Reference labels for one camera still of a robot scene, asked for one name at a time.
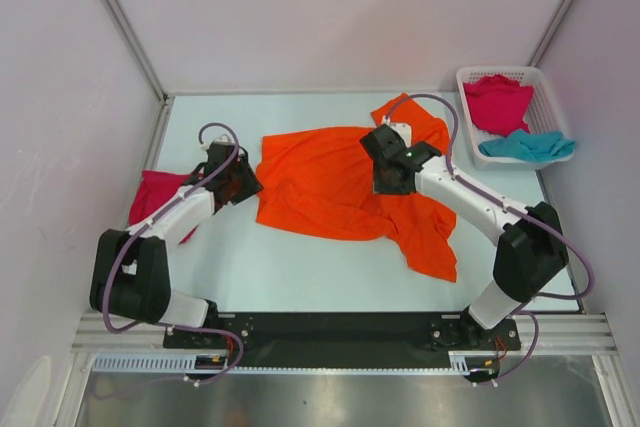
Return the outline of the orange t shirt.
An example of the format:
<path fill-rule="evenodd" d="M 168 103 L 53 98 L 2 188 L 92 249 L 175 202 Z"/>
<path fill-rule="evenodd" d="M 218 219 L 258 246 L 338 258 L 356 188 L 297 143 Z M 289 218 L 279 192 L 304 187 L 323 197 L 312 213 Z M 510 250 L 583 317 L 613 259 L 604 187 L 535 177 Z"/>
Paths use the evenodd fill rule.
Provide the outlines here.
<path fill-rule="evenodd" d="M 448 240 L 456 214 L 420 194 L 376 194 L 373 164 L 360 144 L 369 131 L 338 126 L 264 137 L 257 223 L 340 241 L 386 237 L 414 271 L 455 282 Z"/>

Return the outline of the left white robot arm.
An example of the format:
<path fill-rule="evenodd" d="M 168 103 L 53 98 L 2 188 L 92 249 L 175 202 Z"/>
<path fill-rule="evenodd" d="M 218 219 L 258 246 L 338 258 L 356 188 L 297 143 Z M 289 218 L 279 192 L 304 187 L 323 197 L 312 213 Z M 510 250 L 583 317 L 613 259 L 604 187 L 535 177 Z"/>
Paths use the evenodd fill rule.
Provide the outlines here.
<path fill-rule="evenodd" d="M 215 141 L 206 153 L 188 174 L 142 174 L 130 226 L 109 229 L 99 238 L 89 294 L 96 311 L 134 323 L 186 327 L 187 336 L 202 347 L 221 334 L 216 304 L 171 287 L 169 252 L 221 208 L 262 190 L 244 148 Z"/>

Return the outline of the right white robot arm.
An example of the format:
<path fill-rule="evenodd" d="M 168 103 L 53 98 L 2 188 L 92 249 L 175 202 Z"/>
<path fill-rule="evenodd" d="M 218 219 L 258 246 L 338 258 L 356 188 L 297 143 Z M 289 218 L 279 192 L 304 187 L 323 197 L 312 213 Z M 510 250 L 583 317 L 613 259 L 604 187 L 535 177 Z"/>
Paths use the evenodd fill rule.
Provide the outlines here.
<path fill-rule="evenodd" d="M 461 175 L 436 147 L 420 141 L 407 146 L 383 124 L 360 139 L 373 163 L 374 192 L 420 194 L 454 211 L 496 247 L 492 280 L 463 311 L 463 340 L 484 348 L 497 326 L 528 304 L 568 262 L 556 210 L 546 202 L 531 207 L 498 195 Z"/>

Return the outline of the folded crimson t shirt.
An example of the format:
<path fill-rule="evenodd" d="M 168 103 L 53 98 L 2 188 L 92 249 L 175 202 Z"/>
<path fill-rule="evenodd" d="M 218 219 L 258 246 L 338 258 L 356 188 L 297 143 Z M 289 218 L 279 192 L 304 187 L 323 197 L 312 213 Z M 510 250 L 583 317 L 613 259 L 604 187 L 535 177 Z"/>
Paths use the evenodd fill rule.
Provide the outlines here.
<path fill-rule="evenodd" d="M 129 227 L 131 235 L 143 226 L 149 225 L 149 218 L 155 223 L 141 237 L 158 237 L 169 246 L 186 242 L 195 232 L 195 227 L 184 230 L 185 222 L 179 219 L 179 207 L 183 204 L 180 194 L 186 191 L 184 182 L 188 174 L 175 174 L 145 170 L 142 181 L 129 211 Z"/>

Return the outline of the crimson t shirt in basket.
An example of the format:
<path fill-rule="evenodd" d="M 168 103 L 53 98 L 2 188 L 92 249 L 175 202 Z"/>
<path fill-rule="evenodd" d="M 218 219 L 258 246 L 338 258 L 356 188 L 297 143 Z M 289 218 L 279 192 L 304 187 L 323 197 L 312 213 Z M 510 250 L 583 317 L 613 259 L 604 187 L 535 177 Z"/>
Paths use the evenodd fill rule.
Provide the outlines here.
<path fill-rule="evenodd" d="M 517 130 L 529 133 L 524 117 L 534 88 L 503 75 L 484 76 L 463 84 L 473 124 L 489 134 L 508 137 Z"/>

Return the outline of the teal t shirt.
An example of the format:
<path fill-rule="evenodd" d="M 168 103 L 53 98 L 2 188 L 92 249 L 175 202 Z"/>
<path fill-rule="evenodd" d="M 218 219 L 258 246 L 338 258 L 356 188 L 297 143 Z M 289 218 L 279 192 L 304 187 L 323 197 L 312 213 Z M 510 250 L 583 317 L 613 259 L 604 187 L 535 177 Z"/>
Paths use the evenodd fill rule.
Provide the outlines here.
<path fill-rule="evenodd" d="M 540 134 L 516 130 L 507 137 L 484 141 L 479 151 L 488 157 L 506 157 L 524 162 L 555 162 L 574 154 L 576 142 L 561 131 Z"/>

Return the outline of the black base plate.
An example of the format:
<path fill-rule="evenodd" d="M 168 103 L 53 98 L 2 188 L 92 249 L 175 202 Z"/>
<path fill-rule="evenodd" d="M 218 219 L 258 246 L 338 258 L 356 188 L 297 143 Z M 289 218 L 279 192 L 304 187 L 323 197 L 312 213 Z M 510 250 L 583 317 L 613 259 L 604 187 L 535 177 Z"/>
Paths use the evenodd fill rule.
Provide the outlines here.
<path fill-rule="evenodd" d="M 516 323 L 492 330 L 452 312 L 221 313 L 214 320 L 244 346 L 246 368 L 426 369 L 451 352 L 519 352 Z"/>

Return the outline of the aluminium frame rail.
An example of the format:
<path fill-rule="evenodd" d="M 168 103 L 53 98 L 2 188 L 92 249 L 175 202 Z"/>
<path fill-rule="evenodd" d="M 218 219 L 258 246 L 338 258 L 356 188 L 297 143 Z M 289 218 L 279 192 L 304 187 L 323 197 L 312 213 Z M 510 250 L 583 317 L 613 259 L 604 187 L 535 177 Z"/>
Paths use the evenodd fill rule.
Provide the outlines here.
<path fill-rule="evenodd" d="M 451 352 L 449 364 L 426 369 L 293 369 L 246 368 L 240 365 L 244 346 L 240 337 L 220 329 L 213 333 L 190 332 L 140 324 L 124 333 L 106 330 L 99 313 L 82 316 L 71 351 L 84 353 L 89 364 L 101 372 L 171 373 L 193 377 L 213 376 L 225 368 L 234 373 L 249 371 L 301 373 L 417 373 L 434 375 L 497 376 L 506 361 L 529 354 L 612 355 L 616 346 L 602 315 L 515 315 L 521 350 L 489 356 L 477 352 Z"/>

